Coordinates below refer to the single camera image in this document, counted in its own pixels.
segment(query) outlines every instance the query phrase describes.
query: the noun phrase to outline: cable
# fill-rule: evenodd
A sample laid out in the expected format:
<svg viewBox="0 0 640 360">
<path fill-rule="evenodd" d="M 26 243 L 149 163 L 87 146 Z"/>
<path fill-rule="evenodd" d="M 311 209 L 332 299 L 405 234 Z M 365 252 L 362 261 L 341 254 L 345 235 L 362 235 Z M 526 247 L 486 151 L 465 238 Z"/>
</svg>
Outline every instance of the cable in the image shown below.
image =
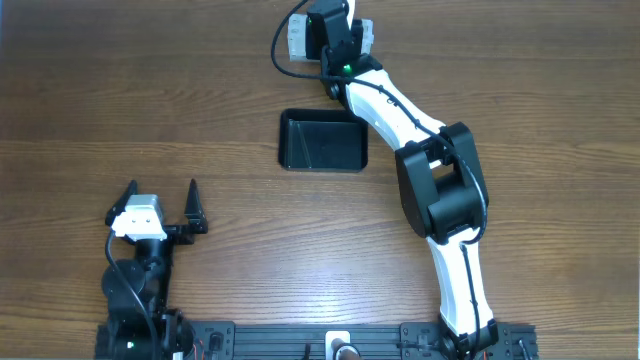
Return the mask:
<svg viewBox="0 0 640 360">
<path fill-rule="evenodd" d="M 308 1 L 309 0 L 300 1 L 298 5 L 296 5 L 293 9 L 291 9 L 291 11 L 289 11 L 287 16 L 282 20 L 282 22 L 278 26 L 278 29 L 276 30 L 276 33 L 273 36 L 273 41 L 271 42 L 271 62 L 273 63 L 273 66 L 275 66 L 275 68 L 278 69 L 278 71 L 280 71 L 284 75 L 287 75 L 290 77 L 294 77 L 298 79 L 308 79 L 308 80 L 335 81 L 345 85 L 349 83 L 354 83 L 354 84 L 370 87 L 372 89 L 378 90 L 382 94 L 387 95 L 391 100 L 391 102 L 395 106 L 399 107 L 402 110 L 402 112 L 404 112 L 407 115 L 409 120 L 411 120 L 411 122 L 415 125 L 417 129 L 420 129 L 430 137 L 434 138 L 436 141 L 442 144 L 446 149 L 448 149 L 449 153 L 458 160 L 458 164 L 460 164 L 460 166 L 462 166 L 462 168 L 467 172 L 469 177 L 471 177 L 471 181 L 473 182 L 473 185 L 478 191 L 478 195 L 480 196 L 480 203 L 482 205 L 482 222 L 481 222 L 480 230 L 478 231 L 478 234 L 476 234 L 476 236 L 472 240 L 463 241 L 462 243 L 465 245 L 473 245 L 478 241 L 480 241 L 480 239 L 484 235 L 484 232 L 487 229 L 487 218 L 488 218 L 487 202 L 484 198 L 484 193 L 480 188 L 480 184 L 478 183 L 478 179 L 476 179 L 476 176 L 473 174 L 473 171 L 471 171 L 471 168 L 469 167 L 467 162 L 464 161 L 464 159 L 460 156 L 460 154 L 458 154 L 458 152 L 450 142 L 448 142 L 440 134 L 436 134 L 435 132 L 424 127 L 424 125 L 422 125 L 420 121 L 416 119 L 413 116 L 413 114 L 411 114 L 409 109 L 407 109 L 407 107 L 402 102 L 400 102 L 400 100 L 398 100 L 398 98 L 395 95 L 393 95 L 390 91 L 385 89 L 382 85 L 375 85 L 368 81 L 364 81 L 364 80 L 360 80 L 352 77 L 294 73 L 283 68 L 282 66 L 280 66 L 280 64 L 278 64 L 278 60 L 276 59 L 276 45 L 278 43 L 278 38 L 280 37 L 280 33 L 282 32 L 282 29 L 289 21 L 289 18 L 291 18 L 291 15 L 295 14 L 296 11 L 298 11 L 301 7 L 303 7 Z"/>
<path fill-rule="evenodd" d="M 467 268 L 467 279 L 469 280 L 469 291 L 471 292 L 471 304 L 473 304 L 473 312 L 476 317 L 476 344 L 469 353 L 469 360 L 474 360 L 478 347 L 480 346 L 480 312 L 478 311 L 478 302 L 476 301 L 476 292 L 473 289 L 473 277 L 471 276 L 471 265 L 469 264 L 469 254 L 467 254 L 467 246 L 460 245 L 462 256 L 464 257 L 464 265 Z"/>
<path fill-rule="evenodd" d="M 158 358 L 158 333 L 156 333 L 156 326 L 153 324 L 153 320 L 151 320 L 149 314 L 147 314 L 147 311 L 144 308 L 142 301 L 138 297 L 138 294 L 136 294 L 136 291 L 133 290 L 133 287 L 131 287 L 131 284 L 122 273 L 122 270 L 120 270 L 120 267 L 118 267 L 116 262 L 113 260 L 113 256 L 111 256 L 111 243 L 113 242 L 113 238 L 115 237 L 115 235 L 115 231 L 109 231 L 109 236 L 107 236 L 107 243 L 104 245 L 104 253 L 107 255 L 107 261 L 109 262 L 109 265 L 111 265 L 113 271 L 116 273 L 116 277 L 118 278 L 122 286 L 124 286 L 129 291 L 129 293 L 133 297 L 134 303 L 138 306 L 140 312 L 142 313 L 142 316 L 144 317 L 144 320 L 147 322 L 147 326 L 149 326 L 149 332 L 151 333 L 151 346 L 153 346 L 151 359 L 156 360 Z"/>
</svg>

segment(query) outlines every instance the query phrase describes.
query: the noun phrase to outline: table surface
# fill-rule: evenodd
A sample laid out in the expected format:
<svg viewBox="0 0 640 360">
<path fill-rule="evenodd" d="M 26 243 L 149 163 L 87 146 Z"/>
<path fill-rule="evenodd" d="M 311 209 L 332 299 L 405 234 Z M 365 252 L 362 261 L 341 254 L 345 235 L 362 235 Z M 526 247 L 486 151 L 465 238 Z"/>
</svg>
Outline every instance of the table surface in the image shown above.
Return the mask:
<svg viewBox="0 0 640 360">
<path fill-rule="evenodd" d="M 285 108 L 338 107 L 271 65 L 294 5 L 5 1 L 0 356 L 93 356 L 103 219 L 131 179 L 173 222 L 199 182 L 210 232 L 177 248 L 170 299 L 191 319 L 436 320 L 431 254 L 377 134 L 358 174 L 276 161 Z M 398 88 L 474 133 L 496 318 L 535 324 L 544 358 L 635 358 L 640 2 L 369 0 L 356 16 L 374 20 L 373 54 Z"/>
</svg>

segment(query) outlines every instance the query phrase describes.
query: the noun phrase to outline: black mounting base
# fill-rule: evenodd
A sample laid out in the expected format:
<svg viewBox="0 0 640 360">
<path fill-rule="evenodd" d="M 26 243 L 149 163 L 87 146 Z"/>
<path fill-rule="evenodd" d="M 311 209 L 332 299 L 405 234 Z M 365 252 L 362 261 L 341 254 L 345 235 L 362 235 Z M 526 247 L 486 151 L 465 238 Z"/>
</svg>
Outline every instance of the black mounting base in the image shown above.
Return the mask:
<svg viewBox="0 0 640 360">
<path fill-rule="evenodd" d="M 445 360 L 440 353 L 438 323 L 394 325 L 236 325 L 230 321 L 194 321 L 198 360 L 324 360 L 325 334 L 342 330 L 351 334 L 351 343 L 365 360 Z M 528 325 L 498 324 L 499 341 L 478 353 L 476 359 L 536 360 L 535 328 Z M 104 354 L 106 327 L 98 330 L 96 359 Z M 184 356 L 195 360 L 194 352 Z"/>
</svg>

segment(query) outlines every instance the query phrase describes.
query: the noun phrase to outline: black cable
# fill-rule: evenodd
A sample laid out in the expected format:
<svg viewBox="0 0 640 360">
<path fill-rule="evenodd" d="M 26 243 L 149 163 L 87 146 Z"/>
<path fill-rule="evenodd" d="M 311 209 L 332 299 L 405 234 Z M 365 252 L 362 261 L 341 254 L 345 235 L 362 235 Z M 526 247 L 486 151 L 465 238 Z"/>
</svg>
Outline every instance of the black cable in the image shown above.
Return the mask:
<svg viewBox="0 0 640 360">
<path fill-rule="evenodd" d="M 464 265 L 467 268 L 467 279 L 469 280 L 469 291 L 471 291 L 471 303 L 473 304 L 473 312 L 476 317 L 476 344 L 469 352 L 469 360 L 474 360 L 480 346 L 480 311 L 478 311 L 478 302 L 476 301 L 476 292 L 473 289 L 473 277 L 471 276 L 471 265 L 469 264 L 469 254 L 467 254 L 467 246 L 460 245 L 462 256 L 464 257 Z"/>
<path fill-rule="evenodd" d="M 411 114 L 409 109 L 407 109 L 407 107 L 404 104 L 402 104 L 402 102 L 400 102 L 400 100 L 398 100 L 398 98 L 395 95 L 393 95 L 390 91 L 385 89 L 382 85 L 375 85 L 375 84 L 372 84 L 370 82 L 367 82 L 367 81 L 364 81 L 364 80 L 360 80 L 360 79 L 356 79 L 356 78 L 352 78 L 352 77 L 294 73 L 294 72 L 291 72 L 289 70 L 284 69 L 282 66 L 280 66 L 280 64 L 278 64 L 278 60 L 276 59 L 276 45 L 278 43 L 278 38 L 280 37 L 280 33 L 282 32 L 282 29 L 284 28 L 284 26 L 289 21 L 289 18 L 291 17 L 291 15 L 295 14 L 296 11 L 298 11 L 301 7 L 303 7 L 304 4 L 306 4 L 308 1 L 309 0 L 300 1 L 300 3 L 298 5 L 296 5 L 293 9 L 291 9 L 291 11 L 289 11 L 287 16 L 282 20 L 282 22 L 278 26 L 278 29 L 276 30 L 276 33 L 273 36 L 273 41 L 271 42 L 271 62 L 273 63 L 273 66 L 275 66 L 276 69 L 278 69 L 278 71 L 280 71 L 284 75 L 287 75 L 287 76 L 290 76 L 290 77 L 294 77 L 294 78 L 298 78 L 298 79 L 308 79 L 308 80 L 334 81 L 334 82 L 342 83 L 342 84 L 345 84 L 345 85 L 349 84 L 349 83 L 354 83 L 354 84 L 359 84 L 359 85 L 370 87 L 372 89 L 378 90 L 382 94 L 387 95 L 389 97 L 389 99 L 391 100 L 391 102 L 395 106 L 399 107 L 407 115 L 409 120 L 411 120 L 411 122 L 415 125 L 415 127 L 417 129 L 420 129 L 421 131 L 423 131 L 427 135 L 431 136 L 436 141 L 438 141 L 440 144 L 442 144 L 446 149 L 448 149 L 449 153 L 458 160 L 458 163 L 460 164 L 460 166 L 462 166 L 462 168 L 471 177 L 471 181 L 473 182 L 473 185 L 475 186 L 476 190 L 478 191 L 478 195 L 480 196 L 480 203 L 482 205 L 482 222 L 481 222 L 480 230 L 478 231 L 478 234 L 472 240 L 463 241 L 462 243 L 465 244 L 465 245 L 473 245 L 473 244 L 477 243 L 478 241 L 480 241 L 480 239 L 484 235 L 485 230 L 487 229 L 487 217 L 488 217 L 488 214 L 487 214 L 487 202 L 485 201 L 484 194 L 482 192 L 482 189 L 480 188 L 480 184 L 478 183 L 478 179 L 476 179 L 476 176 L 473 174 L 473 171 L 471 171 L 471 168 L 469 167 L 467 162 L 464 161 L 464 159 L 460 156 L 460 154 L 458 154 L 458 152 L 456 151 L 456 149 L 453 147 L 453 145 L 450 142 L 448 142 L 440 134 L 436 134 L 435 132 L 433 132 L 433 131 L 427 129 L 426 127 L 424 127 L 420 123 L 420 121 L 418 119 L 416 119 L 413 116 L 413 114 Z"/>
<path fill-rule="evenodd" d="M 149 314 L 147 314 L 147 311 L 144 308 L 142 301 L 138 297 L 138 294 L 136 294 L 136 291 L 133 290 L 133 287 L 131 287 L 131 284 L 122 273 L 122 270 L 120 270 L 120 267 L 118 267 L 116 262 L 113 260 L 113 256 L 111 256 L 111 243 L 113 242 L 113 238 L 115 237 L 115 235 L 115 231 L 109 231 L 109 236 L 107 236 L 107 243 L 104 246 L 104 252 L 107 255 L 107 261 L 109 262 L 109 265 L 111 265 L 111 268 L 116 273 L 116 277 L 118 278 L 122 286 L 124 286 L 129 291 L 129 293 L 133 297 L 134 303 L 138 306 L 140 313 L 142 313 L 142 316 L 144 316 L 144 320 L 147 322 L 147 326 L 149 326 L 149 332 L 151 333 L 151 346 L 153 346 L 151 359 L 156 360 L 158 355 L 158 333 L 156 333 L 156 326 L 153 324 L 153 320 L 151 320 Z"/>
</svg>

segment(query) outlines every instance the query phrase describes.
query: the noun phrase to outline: wooden table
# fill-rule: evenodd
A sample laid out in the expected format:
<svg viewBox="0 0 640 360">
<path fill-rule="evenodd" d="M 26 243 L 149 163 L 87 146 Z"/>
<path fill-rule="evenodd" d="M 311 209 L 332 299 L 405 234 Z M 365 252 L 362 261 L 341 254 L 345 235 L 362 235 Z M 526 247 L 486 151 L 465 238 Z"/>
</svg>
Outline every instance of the wooden table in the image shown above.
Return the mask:
<svg viewBox="0 0 640 360">
<path fill-rule="evenodd" d="M 172 222 L 199 181 L 210 232 L 177 249 L 171 285 L 189 318 L 436 320 L 431 254 L 377 134 L 359 174 L 276 162 L 282 110 L 338 106 L 271 65 L 294 5 L 5 0 L 0 356 L 93 356 L 103 219 L 131 179 Z M 375 21 L 373 53 L 418 107 L 474 133 L 497 319 L 535 324 L 544 358 L 635 358 L 640 3 L 369 0 L 356 16 Z"/>
</svg>

